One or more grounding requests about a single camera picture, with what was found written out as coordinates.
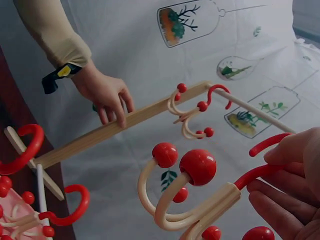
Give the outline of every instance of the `red hook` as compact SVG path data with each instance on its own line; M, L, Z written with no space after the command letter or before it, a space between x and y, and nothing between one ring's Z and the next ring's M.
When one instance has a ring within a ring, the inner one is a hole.
M74 222L78 221L79 218L85 214L86 210L89 207L90 203L90 193L86 187L80 184L73 184L64 188L64 192L66 194L73 193L73 192L80 192L81 193L81 202L78 208L72 213L71 215L59 218L53 212L46 211L41 212L38 217L40 220L49 219L53 224L57 226L68 226L72 225Z
M259 144L257 144L256 146L254 146L250 151L249 151L249 155L251 157L255 157L257 154L259 154L260 152L262 152L263 150L265 150L266 148L278 144L281 142L281 140L283 138L285 138L288 135L291 135L292 133L289 132L285 132L285 133L281 133L272 137L267 138L266 140L260 142ZM248 185L249 183L251 183L253 180L259 178L259 177L263 177L263 176L267 176L270 174L274 174L275 172L283 169L285 166L284 165L263 165L263 166L258 166L250 171L248 171L246 174L244 174L243 176L241 176L235 183L234 185L236 185L236 187L239 190L242 190L246 185Z
M208 106L211 104L211 101L212 101L212 96L211 96L212 92L216 89L222 89L225 92L227 92L228 94L230 93L229 89L222 84L213 85L212 87L209 88L209 91L208 91L208 101L206 102L208 104ZM227 106L225 106L225 109L229 109L231 107L231 104L232 104L232 102L229 100Z
M24 125L19 128L18 134L20 136L33 134L32 141L27 149L13 162L4 164L0 161L0 175L11 175L20 171L32 158L36 156L45 138L44 130L37 124Z

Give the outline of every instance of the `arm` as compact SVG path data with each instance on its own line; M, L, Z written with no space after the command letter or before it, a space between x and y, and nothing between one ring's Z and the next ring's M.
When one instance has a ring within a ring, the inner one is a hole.
M83 68L91 51L70 25L60 0L13 0L27 30L58 68L66 63Z

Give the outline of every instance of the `wooden rod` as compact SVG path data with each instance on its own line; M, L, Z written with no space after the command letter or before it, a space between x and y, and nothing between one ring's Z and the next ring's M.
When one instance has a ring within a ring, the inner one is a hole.
M189 87L185 93L181 94L181 99L180 101L177 101L176 104L181 104L192 98L195 98L200 94L203 94L208 90L210 83L210 81L202 81L196 85ZM129 113L126 116L126 129L131 128L143 121L146 121L162 112L165 112L168 109L167 102L169 99L170 96L156 103L150 104L139 110ZM118 123L116 121L111 122L105 126L101 126L84 134L83 136L76 138L70 143L67 143L65 146L47 152L46 154L35 159L34 163L36 165L42 164L43 168L46 169L88 148L91 148L108 138L111 138L112 136L122 132L123 130L125 129L118 126Z

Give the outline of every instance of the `white stick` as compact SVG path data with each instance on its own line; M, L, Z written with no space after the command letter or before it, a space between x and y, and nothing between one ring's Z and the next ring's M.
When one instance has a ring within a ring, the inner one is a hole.
M36 165L37 171L37 180L38 180L38 193L39 193L39 205L40 205L40 213L47 211L47 202L46 202L46 194L45 194L45 185L44 185L44 169L41 164ZM42 220L43 225L50 226L49 219Z
M242 100L240 100L239 98L225 92L224 90L221 89L215 89L214 92L216 94L219 94L221 97L224 97L225 99L230 100L231 102L239 105L240 107L243 107L244 109L254 113L255 115L257 115L260 118L265 119L266 121L268 121L268 123L276 126L277 128L281 129L282 131L286 132L286 133L293 133L295 134L296 131L294 131L293 129L291 129L290 127L286 126L285 124L283 124L281 121L279 121L278 119L268 115L267 113L259 110L258 108L248 104L247 102L244 102Z

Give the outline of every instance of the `yellow tag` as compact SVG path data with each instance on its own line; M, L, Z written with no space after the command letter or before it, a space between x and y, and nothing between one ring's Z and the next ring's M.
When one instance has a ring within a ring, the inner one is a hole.
M58 76L59 77L66 77L71 73L71 68L67 65L65 67L63 67L59 72L58 72Z

